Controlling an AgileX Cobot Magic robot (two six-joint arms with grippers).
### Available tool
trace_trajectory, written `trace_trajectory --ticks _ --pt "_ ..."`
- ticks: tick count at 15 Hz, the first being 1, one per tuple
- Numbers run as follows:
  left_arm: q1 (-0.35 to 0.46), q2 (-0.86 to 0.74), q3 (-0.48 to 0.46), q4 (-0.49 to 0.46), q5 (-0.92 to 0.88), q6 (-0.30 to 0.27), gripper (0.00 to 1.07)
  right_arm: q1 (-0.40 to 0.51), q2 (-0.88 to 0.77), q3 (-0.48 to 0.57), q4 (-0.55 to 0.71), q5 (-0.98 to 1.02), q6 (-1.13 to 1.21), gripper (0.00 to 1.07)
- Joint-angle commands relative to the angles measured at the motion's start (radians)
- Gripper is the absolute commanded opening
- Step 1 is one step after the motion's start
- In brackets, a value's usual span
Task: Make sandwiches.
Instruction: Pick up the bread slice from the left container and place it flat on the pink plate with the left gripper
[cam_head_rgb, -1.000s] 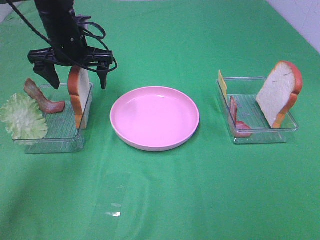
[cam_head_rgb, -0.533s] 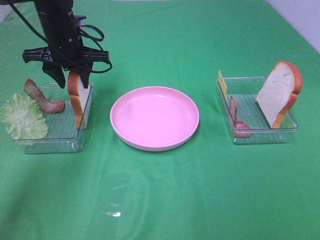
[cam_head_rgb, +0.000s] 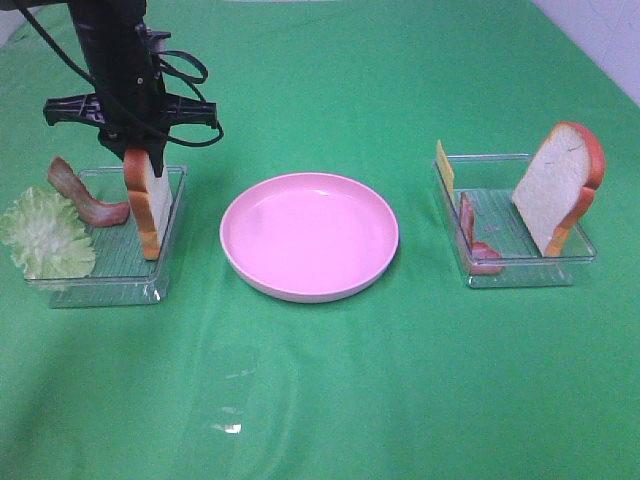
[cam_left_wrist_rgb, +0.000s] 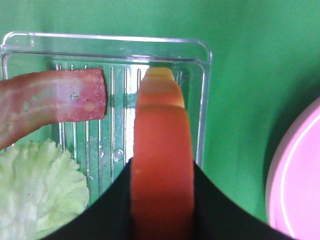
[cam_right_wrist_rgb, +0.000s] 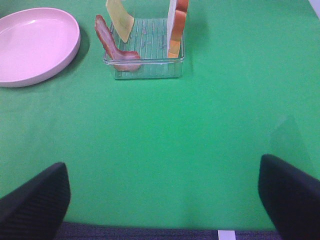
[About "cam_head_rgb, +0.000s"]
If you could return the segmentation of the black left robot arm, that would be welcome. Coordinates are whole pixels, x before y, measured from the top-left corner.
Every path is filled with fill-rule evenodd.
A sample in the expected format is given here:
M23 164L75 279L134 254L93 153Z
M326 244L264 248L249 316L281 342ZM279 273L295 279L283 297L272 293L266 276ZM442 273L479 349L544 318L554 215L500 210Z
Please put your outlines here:
M144 23L144 1L69 1L68 10L88 67L92 93L49 99L49 125L77 122L98 129L101 145L119 159L130 149L149 155L154 175L164 168L164 148L172 141L209 146L223 133L217 106L166 91L163 76L181 74L163 57L168 32Z

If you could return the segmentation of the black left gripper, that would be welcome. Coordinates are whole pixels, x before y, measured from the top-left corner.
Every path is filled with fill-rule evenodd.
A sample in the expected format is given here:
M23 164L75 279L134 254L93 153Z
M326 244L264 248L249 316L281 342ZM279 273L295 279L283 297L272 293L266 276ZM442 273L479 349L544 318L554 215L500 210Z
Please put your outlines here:
M66 122L96 128L99 143L121 162L129 146L140 146L149 155L155 177L163 175L166 143L203 148L218 142L217 134L190 141L170 133L178 125L218 130L217 106L198 89L209 72L195 56L158 47L131 47L121 54L110 48L90 72L61 48L54 52L93 91L47 100L43 114L48 125Z

